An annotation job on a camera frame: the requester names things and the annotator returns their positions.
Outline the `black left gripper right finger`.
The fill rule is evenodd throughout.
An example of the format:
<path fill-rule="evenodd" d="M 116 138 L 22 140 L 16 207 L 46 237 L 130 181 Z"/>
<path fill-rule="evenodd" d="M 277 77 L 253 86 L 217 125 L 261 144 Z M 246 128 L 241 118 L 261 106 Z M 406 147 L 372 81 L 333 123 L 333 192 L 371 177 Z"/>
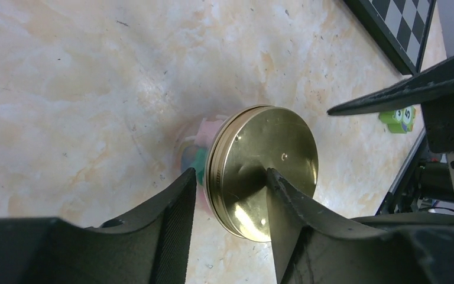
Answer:
<path fill-rule="evenodd" d="M 454 283 L 454 215 L 345 218 L 267 170 L 278 283 Z"/>

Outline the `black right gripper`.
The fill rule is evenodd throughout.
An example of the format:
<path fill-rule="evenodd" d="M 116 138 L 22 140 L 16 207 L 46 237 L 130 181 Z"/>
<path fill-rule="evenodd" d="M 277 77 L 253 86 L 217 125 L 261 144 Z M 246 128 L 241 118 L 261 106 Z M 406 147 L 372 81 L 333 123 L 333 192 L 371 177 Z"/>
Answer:
<path fill-rule="evenodd" d="M 417 104 L 421 104 L 429 149 L 454 152 L 454 56 L 390 87 L 333 106 L 327 114 L 371 114 Z"/>

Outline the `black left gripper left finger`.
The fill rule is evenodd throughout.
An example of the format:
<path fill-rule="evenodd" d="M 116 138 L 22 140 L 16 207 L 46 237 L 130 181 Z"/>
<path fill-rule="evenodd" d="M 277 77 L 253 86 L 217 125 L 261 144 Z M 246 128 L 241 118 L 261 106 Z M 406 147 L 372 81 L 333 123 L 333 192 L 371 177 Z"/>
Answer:
<path fill-rule="evenodd" d="M 0 283 L 184 283 L 195 202 L 190 168 L 99 227 L 0 218 Z"/>

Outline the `clear glass jar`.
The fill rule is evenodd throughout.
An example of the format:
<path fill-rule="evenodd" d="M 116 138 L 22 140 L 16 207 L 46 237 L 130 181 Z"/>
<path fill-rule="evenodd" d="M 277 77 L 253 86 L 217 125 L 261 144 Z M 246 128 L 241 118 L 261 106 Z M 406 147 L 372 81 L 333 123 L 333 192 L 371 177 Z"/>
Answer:
<path fill-rule="evenodd" d="M 174 147 L 173 173 L 178 176 L 189 168 L 195 170 L 196 206 L 210 216 L 213 212 L 204 186 L 206 162 L 218 132 L 228 119 L 225 114 L 215 113 L 194 117 L 182 125 Z"/>

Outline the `white round jar lid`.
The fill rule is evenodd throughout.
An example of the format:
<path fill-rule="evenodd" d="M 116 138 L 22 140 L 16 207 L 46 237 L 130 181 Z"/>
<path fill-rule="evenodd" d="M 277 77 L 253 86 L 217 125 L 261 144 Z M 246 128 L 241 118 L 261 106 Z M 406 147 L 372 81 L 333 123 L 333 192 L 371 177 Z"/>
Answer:
<path fill-rule="evenodd" d="M 314 195 L 319 159 L 304 119 L 271 105 L 252 106 L 229 117 L 210 147 L 204 187 L 215 217 L 231 234 L 259 243 L 271 240 L 268 168 L 307 196 Z"/>

